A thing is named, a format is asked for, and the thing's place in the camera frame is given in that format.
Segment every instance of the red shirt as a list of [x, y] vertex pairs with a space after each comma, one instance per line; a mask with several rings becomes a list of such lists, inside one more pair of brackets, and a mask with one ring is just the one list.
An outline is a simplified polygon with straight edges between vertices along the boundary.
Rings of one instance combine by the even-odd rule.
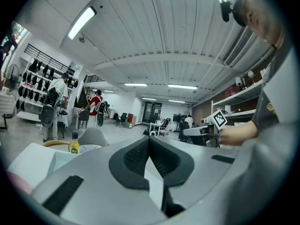
[[95, 96], [93, 97], [93, 99], [89, 102], [90, 105], [90, 116], [96, 116], [97, 115], [97, 111], [96, 111], [96, 106], [99, 103], [102, 103], [103, 98], [101, 96]]

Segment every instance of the yellow bottle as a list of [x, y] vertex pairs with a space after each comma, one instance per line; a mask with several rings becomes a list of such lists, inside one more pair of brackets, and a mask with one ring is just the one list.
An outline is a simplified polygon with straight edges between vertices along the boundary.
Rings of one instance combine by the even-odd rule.
[[72, 133], [71, 153], [79, 154], [78, 133]]

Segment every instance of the glass door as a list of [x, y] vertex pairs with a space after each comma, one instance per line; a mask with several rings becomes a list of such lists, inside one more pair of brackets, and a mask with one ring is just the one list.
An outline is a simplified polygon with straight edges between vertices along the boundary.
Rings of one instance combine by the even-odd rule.
[[161, 103], [146, 102], [142, 121], [155, 123], [160, 117]]

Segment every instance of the fluorescent light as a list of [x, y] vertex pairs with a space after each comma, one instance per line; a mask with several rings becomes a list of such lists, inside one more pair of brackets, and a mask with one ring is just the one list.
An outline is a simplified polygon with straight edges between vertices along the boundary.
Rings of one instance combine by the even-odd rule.
[[154, 99], [154, 98], [146, 98], [146, 97], [143, 97], [142, 99], [156, 101], [156, 99]]
[[193, 86], [171, 85], [171, 84], [169, 84], [169, 88], [185, 88], [185, 89], [192, 89], [192, 90], [198, 89], [198, 87], [193, 87]]
[[81, 28], [96, 14], [93, 7], [88, 7], [73, 25], [68, 37], [73, 40]]
[[125, 83], [125, 86], [147, 87], [145, 83]]
[[174, 101], [174, 100], [169, 100], [169, 102], [174, 102], [174, 103], [186, 103], [186, 102], [182, 102], [182, 101]]

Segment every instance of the person in red shirt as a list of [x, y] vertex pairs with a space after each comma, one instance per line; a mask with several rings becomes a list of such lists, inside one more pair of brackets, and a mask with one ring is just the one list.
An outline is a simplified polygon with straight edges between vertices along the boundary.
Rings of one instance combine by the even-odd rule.
[[97, 126], [97, 114], [98, 108], [101, 103], [104, 102], [103, 98], [101, 97], [102, 92], [97, 90], [95, 93], [95, 97], [89, 102], [89, 104], [85, 107], [85, 110], [90, 108], [90, 117], [88, 121], [88, 128], [94, 128]]

